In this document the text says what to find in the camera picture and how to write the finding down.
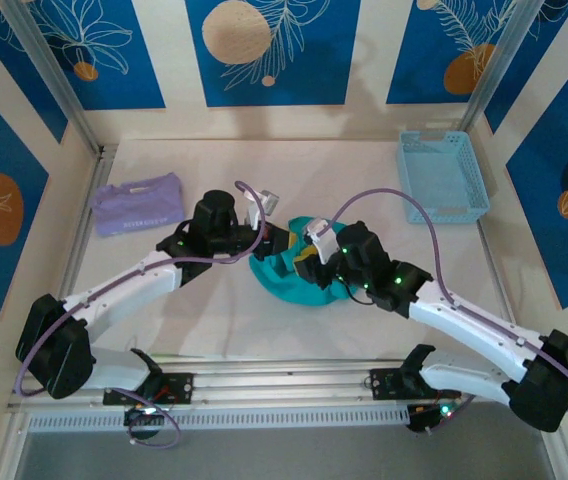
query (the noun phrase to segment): gray floor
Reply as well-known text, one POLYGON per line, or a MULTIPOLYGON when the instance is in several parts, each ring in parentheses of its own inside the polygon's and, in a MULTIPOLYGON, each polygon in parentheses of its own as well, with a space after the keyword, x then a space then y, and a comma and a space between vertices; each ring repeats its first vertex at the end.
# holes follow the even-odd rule
POLYGON ((18 480, 549 479, 539 432, 475 404, 433 436, 405 427, 184 432, 174 450, 131 446, 124 433, 33 434, 18 480))

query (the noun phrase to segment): blue plastic basket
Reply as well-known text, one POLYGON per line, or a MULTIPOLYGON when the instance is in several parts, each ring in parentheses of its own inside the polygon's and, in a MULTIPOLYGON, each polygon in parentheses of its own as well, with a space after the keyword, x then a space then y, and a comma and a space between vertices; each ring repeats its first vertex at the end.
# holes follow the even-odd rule
MULTIPOLYGON (((403 132, 397 152, 402 190, 433 223, 473 223, 489 209, 471 140, 464 132, 403 132)), ((404 201, 409 223, 425 223, 404 201)))

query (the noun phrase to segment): white wall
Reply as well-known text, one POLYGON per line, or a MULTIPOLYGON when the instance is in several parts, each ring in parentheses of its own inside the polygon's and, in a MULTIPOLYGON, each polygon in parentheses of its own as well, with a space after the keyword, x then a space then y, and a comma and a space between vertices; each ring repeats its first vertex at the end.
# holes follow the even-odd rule
POLYGON ((184 2, 133 0, 166 109, 90 111, 87 116, 104 143, 121 138, 397 139, 407 129, 452 128, 466 104, 386 105, 413 3, 361 0, 345 105, 208 108, 184 2))
MULTIPOLYGON (((561 310, 506 163, 568 80, 568 19, 495 135, 482 119, 473 140, 484 167, 491 211, 482 220, 518 323, 541 332, 568 334, 561 310)), ((568 415, 563 427, 568 437, 568 415)))
POLYGON ((0 62, 0 114, 49 173, 46 190, 0 315, 0 415, 19 362, 15 347, 30 304, 59 286, 95 158, 72 127, 58 144, 0 62))

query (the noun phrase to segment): green towel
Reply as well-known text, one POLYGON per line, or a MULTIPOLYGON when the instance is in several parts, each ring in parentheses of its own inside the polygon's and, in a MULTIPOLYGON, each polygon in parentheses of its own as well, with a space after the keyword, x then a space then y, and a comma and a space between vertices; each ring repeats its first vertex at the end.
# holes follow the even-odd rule
MULTIPOLYGON (((348 293, 343 284, 333 282, 330 287, 322 290, 295 273, 293 259, 299 256, 304 248, 308 247, 304 243, 302 230, 311 220, 313 220, 312 217, 297 217, 291 220, 288 223, 288 228, 297 235, 297 242, 285 252, 266 257, 263 262, 251 256, 249 259, 251 270, 266 290, 286 302, 322 306, 337 299, 347 299, 348 293)), ((333 225, 333 230, 337 233, 344 227, 344 224, 336 223, 333 225)))

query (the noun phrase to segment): white table surface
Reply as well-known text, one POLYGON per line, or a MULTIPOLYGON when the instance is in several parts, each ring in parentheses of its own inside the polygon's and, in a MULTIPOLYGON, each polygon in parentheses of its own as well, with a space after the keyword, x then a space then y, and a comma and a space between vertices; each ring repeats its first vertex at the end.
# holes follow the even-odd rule
MULTIPOLYGON (((270 221, 286 226, 299 215, 332 216, 352 195, 399 188, 394 142, 129 140, 120 144, 109 183, 175 172, 190 217, 204 192, 222 189, 246 202, 236 179, 280 196, 270 221)), ((392 259, 434 271, 426 227, 405 221, 401 201, 376 195, 353 205, 342 221, 364 220, 392 259)), ((175 225, 100 238, 91 232, 75 291, 86 290, 135 264, 175 225)), ((438 226, 449 288, 500 314, 475 225, 438 226)), ((338 301, 303 307, 280 301, 255 280, 248 260, 214 266, 184 288, 156 300, 111 328, 98 344, 151 353, 260 358, 398 358, 418 343, 464 350, 438 331, 376 307, 338 301)))

